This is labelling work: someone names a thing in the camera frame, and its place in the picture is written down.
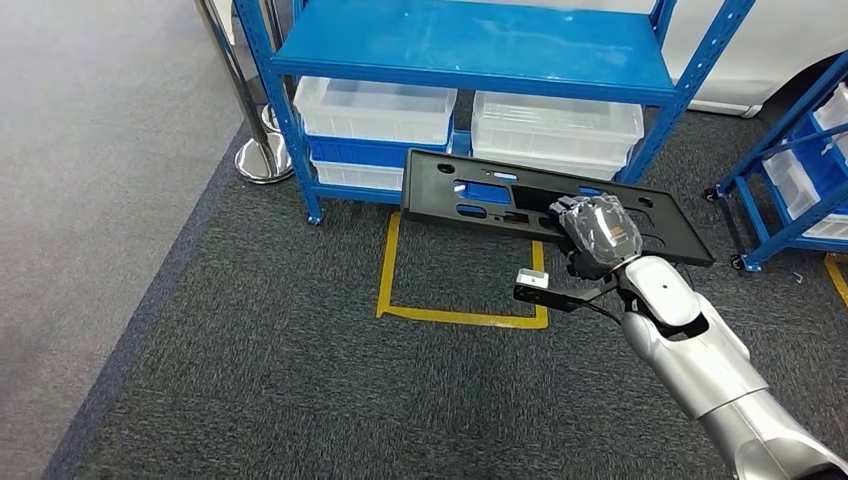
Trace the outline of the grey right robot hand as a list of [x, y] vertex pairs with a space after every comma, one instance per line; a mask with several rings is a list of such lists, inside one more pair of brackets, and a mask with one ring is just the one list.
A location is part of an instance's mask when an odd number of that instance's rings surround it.
[[549, 206], [573, 246], [573, 273], [597, 280], [642, 255], [643, 239], [615, 195], [562, 196]]

